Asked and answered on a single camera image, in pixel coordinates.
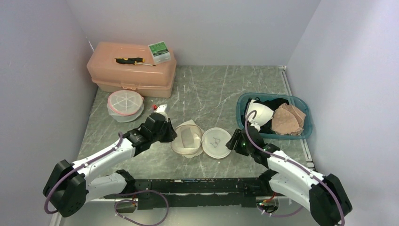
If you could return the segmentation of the beige mesh laundry bag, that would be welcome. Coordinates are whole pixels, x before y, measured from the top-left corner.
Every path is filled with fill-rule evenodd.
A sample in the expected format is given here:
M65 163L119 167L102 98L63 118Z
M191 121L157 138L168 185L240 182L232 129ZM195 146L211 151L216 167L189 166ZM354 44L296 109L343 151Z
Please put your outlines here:
M175 132L177 137L171 142L172 151L185 158L194 158L205 153L211 158L223 159L231 153L226 147L231 135L222 128L213 127L204 131L190 120L177 126Z

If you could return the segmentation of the white bra with black trim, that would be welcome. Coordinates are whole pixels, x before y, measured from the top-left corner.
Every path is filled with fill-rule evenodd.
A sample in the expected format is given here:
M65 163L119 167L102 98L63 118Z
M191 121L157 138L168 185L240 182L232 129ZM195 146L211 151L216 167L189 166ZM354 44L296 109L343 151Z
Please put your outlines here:
M257 123L261 126L269 122L274 115L274 111L263 102L249 99L244 111L244 118L248 118L250 123Z

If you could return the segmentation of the pink rimmed mesh laundry bag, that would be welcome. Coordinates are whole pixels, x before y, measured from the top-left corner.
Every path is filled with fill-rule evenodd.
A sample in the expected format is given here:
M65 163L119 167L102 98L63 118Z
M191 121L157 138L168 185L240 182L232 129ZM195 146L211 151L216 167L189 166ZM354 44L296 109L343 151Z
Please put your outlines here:
M136 120L144 110L144 98L131 90L113 92L107 101L108 114L120 123Z

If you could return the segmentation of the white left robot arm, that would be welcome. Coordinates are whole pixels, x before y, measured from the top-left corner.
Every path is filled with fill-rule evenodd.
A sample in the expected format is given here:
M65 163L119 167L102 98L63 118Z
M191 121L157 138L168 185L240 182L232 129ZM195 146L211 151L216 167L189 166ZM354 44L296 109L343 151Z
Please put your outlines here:
M101 174L148 150L153 143L169 143L176 137L167 114L154 112L139 127L119 132L117 141L101 151L72 163L58 162L43 189L45 213L69 217L93 199L109 194L132 196L136 181L126 170L104 177Z

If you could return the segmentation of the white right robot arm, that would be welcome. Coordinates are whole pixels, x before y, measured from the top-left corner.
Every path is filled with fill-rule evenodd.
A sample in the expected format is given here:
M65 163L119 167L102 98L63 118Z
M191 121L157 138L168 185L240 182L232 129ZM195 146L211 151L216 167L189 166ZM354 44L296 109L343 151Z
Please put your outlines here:
M290 158L279 147L265 143L253 126L236 129L226 143L229 150L251 156L267 170L259 176L264 195L282 194L307 209L320 226L343 226L352 204L340 181L311 170Z

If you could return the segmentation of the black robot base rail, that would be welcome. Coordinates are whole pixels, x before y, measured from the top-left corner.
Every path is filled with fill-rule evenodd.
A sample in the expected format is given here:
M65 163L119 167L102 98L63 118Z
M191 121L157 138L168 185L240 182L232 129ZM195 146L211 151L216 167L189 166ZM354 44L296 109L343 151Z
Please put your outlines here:
M254 208L259 202L270 198L277 199L275 194L266 188L259 178L210 178L210 179L138 179L136 191L121 194L109 194L107 200L134 198L139 210L163 208L166 203L171 208L240 206Z

